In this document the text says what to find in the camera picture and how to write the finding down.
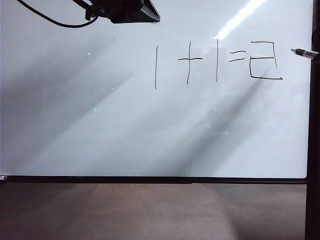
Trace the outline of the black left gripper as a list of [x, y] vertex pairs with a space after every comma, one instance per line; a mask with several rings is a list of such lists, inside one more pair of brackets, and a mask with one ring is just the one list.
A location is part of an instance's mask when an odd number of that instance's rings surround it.
[[112, 23], [124, 23], [128, 17], [140, 9], [148, 23], [159, 23], [160, 14], [151, 0], [91, 0], [91, 5], [85, 10], [85, 19], [102, 17]]

